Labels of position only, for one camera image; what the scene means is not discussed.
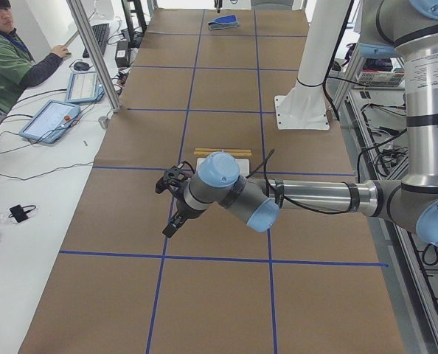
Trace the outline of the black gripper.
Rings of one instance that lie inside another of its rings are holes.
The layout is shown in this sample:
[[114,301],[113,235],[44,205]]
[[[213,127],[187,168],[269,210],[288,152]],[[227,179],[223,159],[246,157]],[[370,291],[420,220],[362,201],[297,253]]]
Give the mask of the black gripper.
[[165,226],[162,234],[172,237],[189,219],[196,219],[203,214],[204,210],[196,210],[183,201],[176,201],[176,212]]
[[223,7],[223,0],[214,0],[214,6],[217,11],[220,11]]

